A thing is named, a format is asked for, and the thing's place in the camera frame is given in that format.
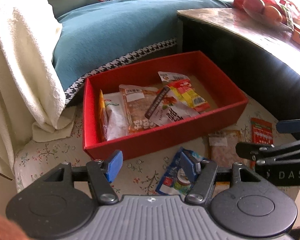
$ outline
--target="blue gripper pad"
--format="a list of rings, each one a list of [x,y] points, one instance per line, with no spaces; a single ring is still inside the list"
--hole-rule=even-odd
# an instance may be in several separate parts
[[[300,119],[279,121],[276,125],[278,133],[300,132]]]
[[[116,150],[111,157],[107,160],[108,170],[105,173],[106,179],[112,183],[117,177],[123,163],[122,151]]]
[[[194,183],[198,178],[198,174],[195,172],[194,163],[183,152],[180,155],[180,166],[188,177],[188,180]]]

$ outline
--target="round black disc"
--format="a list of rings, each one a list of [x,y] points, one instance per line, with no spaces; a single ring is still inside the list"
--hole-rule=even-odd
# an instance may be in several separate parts
[[[80,190],[62,185],[23,190],[9,203],[6,214],[34,239],[57,239],[81,228],[95,205]]]
[[[217,194],[210,213],[226,230],[247,237],[287,232],[297,218],[294,201],[276,187],[244,182]]]

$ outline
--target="teal blanket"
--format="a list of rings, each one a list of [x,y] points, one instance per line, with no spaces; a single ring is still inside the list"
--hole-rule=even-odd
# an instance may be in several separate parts
[[[90,75],[176,44],[177,10],[227,8],[233,0],[115,0],[58,18],[53,65],[68,103]]]

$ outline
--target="barcode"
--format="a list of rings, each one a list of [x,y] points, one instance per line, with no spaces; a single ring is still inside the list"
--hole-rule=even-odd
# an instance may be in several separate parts
[[[182,79],[185,79],[185,78],[184,78],[184,77],[173,76],[173,79],[174,79],[174,80],[182,80]]]
[[[195,106],[197,106],[197,105],[199,105],[199,104],[201,104],[201,103],[203,103],[203,102],[204,102],[204,100],[203,100],[202,97],[196,97],[196,98],[193,99],[193,104],[194,104]]]
[[[142,92],[140,89],[126,89],[126,94]]]

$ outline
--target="blue snack bag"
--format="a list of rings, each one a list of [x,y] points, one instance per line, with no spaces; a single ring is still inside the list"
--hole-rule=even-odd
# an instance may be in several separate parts
[[[180,155],[182,151],[190,152],[192,156],[199,161],[206,159],[194,151],[186,150],[181,147],[173,157],[171,164],[167,167],[166,172],[157,185],[155,191],[160,195],[181,195],[181,197],[184,198],[191,190],[193,184],[188,180],[180,166]]]

